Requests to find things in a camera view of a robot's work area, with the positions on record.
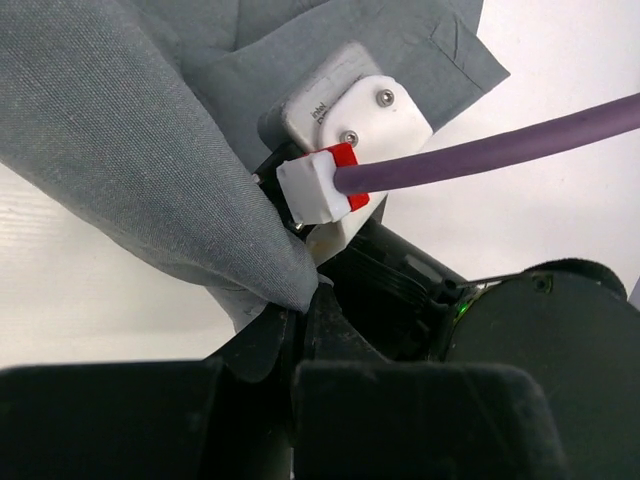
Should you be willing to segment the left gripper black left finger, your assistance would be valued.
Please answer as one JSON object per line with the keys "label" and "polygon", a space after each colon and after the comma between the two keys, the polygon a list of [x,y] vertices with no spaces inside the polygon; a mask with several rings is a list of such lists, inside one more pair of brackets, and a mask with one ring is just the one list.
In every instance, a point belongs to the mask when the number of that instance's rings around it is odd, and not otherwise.
{"label": "left gripper black left finger", "polygon": [[209,417],[209,479],[290,477],[296,323],[270,305],[210,356],[224,367]]}

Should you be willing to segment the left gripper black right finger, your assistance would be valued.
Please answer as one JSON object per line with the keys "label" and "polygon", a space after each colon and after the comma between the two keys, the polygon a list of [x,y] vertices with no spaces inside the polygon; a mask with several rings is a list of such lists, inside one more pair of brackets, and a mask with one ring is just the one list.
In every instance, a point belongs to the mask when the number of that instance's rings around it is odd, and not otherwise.
{"label": "left gripper black right finger", "polygon": [[346,319],[333,287],[321,283],[306,315],[303,342],[305,360],[388,363]]}

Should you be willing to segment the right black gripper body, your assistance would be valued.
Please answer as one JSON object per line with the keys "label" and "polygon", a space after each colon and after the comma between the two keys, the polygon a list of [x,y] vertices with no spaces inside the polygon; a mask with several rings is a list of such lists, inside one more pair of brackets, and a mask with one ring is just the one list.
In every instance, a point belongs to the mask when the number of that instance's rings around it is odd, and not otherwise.
{"label": "right black gripper body", "polygon": [[[382,212],[375,208],[319,272],[346,319],[388,360],[442,360],[480,289],[384,226]],[[302,360],[307,314],[295,314]]]}

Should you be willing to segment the grey long sleeve shirt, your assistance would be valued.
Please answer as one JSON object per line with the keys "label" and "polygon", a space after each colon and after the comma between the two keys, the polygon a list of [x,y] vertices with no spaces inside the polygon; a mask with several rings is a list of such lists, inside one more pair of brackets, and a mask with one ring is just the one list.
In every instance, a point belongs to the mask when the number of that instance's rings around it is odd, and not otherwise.
{"label": "grey long sleeve shirt", "polygon": [[434,129],[507,78],[478,1],[5,1],[1,161],[237,329],[318,285],[252,180],[261,114],[363,45]]}

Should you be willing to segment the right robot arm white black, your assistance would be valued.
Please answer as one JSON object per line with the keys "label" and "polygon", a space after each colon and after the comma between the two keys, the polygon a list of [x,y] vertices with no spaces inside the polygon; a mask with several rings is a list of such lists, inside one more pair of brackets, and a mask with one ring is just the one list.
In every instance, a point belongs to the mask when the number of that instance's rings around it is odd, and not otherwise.
{"label": "right robot arm white black", "polygon": [[378,219],[250,327],[298,479],[635,479],[639,312],[581,259],[469,281]]}

